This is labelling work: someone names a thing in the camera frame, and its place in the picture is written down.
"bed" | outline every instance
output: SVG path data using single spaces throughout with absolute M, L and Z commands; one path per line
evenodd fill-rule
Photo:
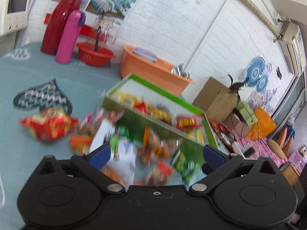
M 5 207 L 0 209 L 3 230 L 17 230 L 24 225 L 16 199 L 42 157 L 52 154 L 58 159 L 69 159 L 72 155 L 68 138 L 43 144 L 20 126 L 20 118 L 46 106 L 46 100 L 33 101 L 25 96 L 21 99 L 22 95 L 49 84 L 57 89 L 61 99 L 65 97 L 69 102 L 66 109 L 82 119 L 101 105 L 103 92 L 121 80 L 118 66 L 90 67 L 77 56 L 70 64 L 60 65 L 54 56 L 42 54 L 40 45 L 31 43 L 0 58 L 0 174 L 6 197 Z

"red basket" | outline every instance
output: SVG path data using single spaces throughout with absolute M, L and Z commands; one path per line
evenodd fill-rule
M 109 63 L 110 59 L 116 57 L 115 53 L 103 47 L 98 47 L 97 52 L 95 52 L 95 45 L 91 43 L 79 42 L 77 47 L 79 48 L 79 59 L 94 67 L 103 67 Z

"orange package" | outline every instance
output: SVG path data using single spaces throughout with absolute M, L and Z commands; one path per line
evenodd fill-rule
M 70 117 L 62 109 L 48 108 L 39 114 L 20 121 L 40 141 L 50 142 L 64 137 L 78 125 L 78 119 Z
M 276 125 L 271 117 L 261 107 L 257 107 L 255 115 L 258 123 L 252 126 L 251 131 L 247 134 L 247 138 L 251 140 L 262 139 L 276 129 Z

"open box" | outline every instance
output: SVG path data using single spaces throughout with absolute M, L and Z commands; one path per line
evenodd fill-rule
M 146 102 L 151 104 L 161 104 L 167 107 L 173 115 L 203 115 L 205 144 L 210 144 L 217 148 L 210 124 L 202 110 L 194 107 L 181 98 L 166 92 L 149 81 L 146 81 L 135 74 L 131 74 L 121 82 L 117 83 L 108 92 L 103 101 L 102 107 L 108 110 L 124 112 L 124 115 L 119 120 L 118 124 L 128 127 L 129 130 L 134 133 L 135 140 L 142 142 L 145 127 L 150 126 L 161 138 L 183 138 L 183 143 L 180 145 L 180 149 L 186 158 L 200 164 L 204 163 L 203 145 L 191 140 L 183 131 L 158 119 L 152 118 L 150 115 L 142 114 L 139 110 L 128 107 L 126 104 L 120 103 L 119 97 L 121 92 L 130 93 L 138 98 L 143 98 Z

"green snack bag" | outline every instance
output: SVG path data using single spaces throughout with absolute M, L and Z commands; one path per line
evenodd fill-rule
M 182 179 L 189 184 L 194 174 L 199 168 L 199 164 L 194 161 L 189 161 L 185 158 L 185 155 L 178 150 L 172 166 L 182 175 Z

